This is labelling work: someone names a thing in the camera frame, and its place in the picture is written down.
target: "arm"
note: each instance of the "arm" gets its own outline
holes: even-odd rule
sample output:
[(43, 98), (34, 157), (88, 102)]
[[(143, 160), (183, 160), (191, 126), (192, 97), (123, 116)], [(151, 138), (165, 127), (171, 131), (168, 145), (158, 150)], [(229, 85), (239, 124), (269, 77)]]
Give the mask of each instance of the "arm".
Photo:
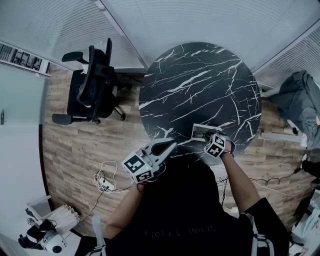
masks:
[(129, 225), (141, 202), (144, 189), (144, 185), (138, 184), (137, 188), (135, 183), (129, 189), (129, 192), (125, 195), (109, 218), (103, 233), (105, 238), (114, 238), (121, 230)]
[(239, 212), (243, 213), (260, 200), (258, 191), (230, 153), (223, 153), (221, 159), (228, 175), (236, 206)]

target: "black marble table top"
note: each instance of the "black marble table top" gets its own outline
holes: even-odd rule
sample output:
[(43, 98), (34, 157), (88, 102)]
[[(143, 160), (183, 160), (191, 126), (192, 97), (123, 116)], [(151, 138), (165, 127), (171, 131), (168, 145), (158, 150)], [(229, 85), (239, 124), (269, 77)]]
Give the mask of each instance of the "black marble table top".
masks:
[(172, 158), (190, 155), (212, 166), (219, 161), (205, 154), (206, 143), (190, 141), (193, 124), (220, 127), (240, 154), (257, 132), (261, 98), (238, 56), (215, 44), (191, 42), (153, 62), (140, 89), (139, 110), (151, 139), (175, 138)]

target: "power strip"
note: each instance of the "power strip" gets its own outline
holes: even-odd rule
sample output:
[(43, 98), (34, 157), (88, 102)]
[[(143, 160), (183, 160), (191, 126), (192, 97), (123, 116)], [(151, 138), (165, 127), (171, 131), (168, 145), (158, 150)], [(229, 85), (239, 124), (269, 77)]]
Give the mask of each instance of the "power strip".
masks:
[(105, 191), (106, 190), (109, 190), (109, 191), (115, 190), (115, 186), (111, 182), (107, 181), (105, 178), (101, 177), (99, 179), (99, 182), (100, 182), (101, 186), (103, 187), (103, 190), (105, 190)]

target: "black t-shirt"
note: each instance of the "black t-shirt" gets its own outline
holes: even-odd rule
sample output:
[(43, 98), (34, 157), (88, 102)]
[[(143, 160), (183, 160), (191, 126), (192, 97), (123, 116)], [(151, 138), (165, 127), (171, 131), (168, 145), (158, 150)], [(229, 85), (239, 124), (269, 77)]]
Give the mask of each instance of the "black t-shirt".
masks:
[[(275, 255), (287, 255), (289, 236), (266, 198), (245, 213), (254, 217), (259, 234), (271, 240)], [(152, 255), (196, 252), (198, 255), (251, 255), (253, 228), (245, 216), (224, 212), (211, 169), (201, 163), (167, 161), (167, 170), (148, 184), (130, 225), (106, 239), (107, 254)], [(96, 239), (84, 236), (76, 256), (86, 255)]]

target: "office chair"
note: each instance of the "office chair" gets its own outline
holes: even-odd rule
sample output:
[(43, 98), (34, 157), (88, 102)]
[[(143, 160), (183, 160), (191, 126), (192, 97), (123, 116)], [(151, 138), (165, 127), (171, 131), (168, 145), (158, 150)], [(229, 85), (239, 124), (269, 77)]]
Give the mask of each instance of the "office chair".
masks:
[(105, 53), (89, 46), (89, 62), (83, 59), (80, 51), (69, 52), (62, 57), (63, 62), (77, 61), (88, 65), (88, 69), (86, 74), (82, 73), (82, 69), (73, 72), (67, 114), (53, 114), (54, 123), (69, 125), (92, 121), (99, 124), (99, 118), (107, 118), (113, 111), (120, 115), (122, 121), (125, 120), (126, 115), (116, 109), (119, 102), (117, 92), (124, 87), (131, 89), (131, 85), (118, 82), (115, 69), (110, 66), (111, 51), (112, 42), (109, 38)]

